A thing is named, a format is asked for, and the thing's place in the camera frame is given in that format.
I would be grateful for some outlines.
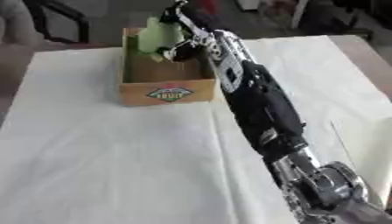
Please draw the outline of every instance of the box label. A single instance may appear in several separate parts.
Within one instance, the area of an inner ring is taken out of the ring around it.
[[[175,102],[187,95],[191,95],[192,93],[193,92],[191,90],[182,87],[163,87],[147,94],[147,96],[164,102]]]

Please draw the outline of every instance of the white tablecloth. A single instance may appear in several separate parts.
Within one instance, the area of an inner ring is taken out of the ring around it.
[[[331,123],[392,114],[328,38],[247,45],[323,162],[351,162]],[[36,54],[0,131],[0,223],[296,223],[224,101],[122,107],[120,58],[118,48]]]

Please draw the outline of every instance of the chair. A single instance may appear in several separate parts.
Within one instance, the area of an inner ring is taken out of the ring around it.
[[[57,0],[23,0],[24,4],[29,9],[33,21],[34,26],[37,32],[40,32],[44,35],[45,39],[48,39],[53,42],[61,42],[65,44],[72,43],[88,43],[89,41],[89,24],[87,18],[79,11],[58,2]],[[61,16],[73,20],[78,26],[79,37],[77,41],[54,37],[49,32],[47,16],[44,12],[44,9],[48,9],[50,11],[54,11]]]
[[[375,0],[372,16],[386,29],[392,30],[392,2],[390,0]]]
[[[345,8],[347,13],[351,13],[350,21],[346,24],[343,21],[333,18],[330,29],[333,34],[355,34],[362,36],[368,41],[373,39],[374,32],[366,28],[356,28],[360,17],[360,10],[369,11],[370,0],[332,0],[340,8]]]

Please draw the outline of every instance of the robotic arm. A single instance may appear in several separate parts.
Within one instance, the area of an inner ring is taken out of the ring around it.
[[[186,4],[179,0],[167,8],[161,22],[179,23],[188,39],[159,52],[168,60],[187,60],[206,49],[244,136],[262,156],[297,220],[392,224],[391,216],[367,203],[367,187],[348,166],[319,164],[289,98],[241,40],[232,32],[211,28],[208,16]]]

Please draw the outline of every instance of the green paper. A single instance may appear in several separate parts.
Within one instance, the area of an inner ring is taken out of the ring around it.
[[[163,24],[156,17],[150,17],[147,28],[138,36],[138,50],[142,53],[155,53],[160,47],[172,48],[184,39],[179,25]]]

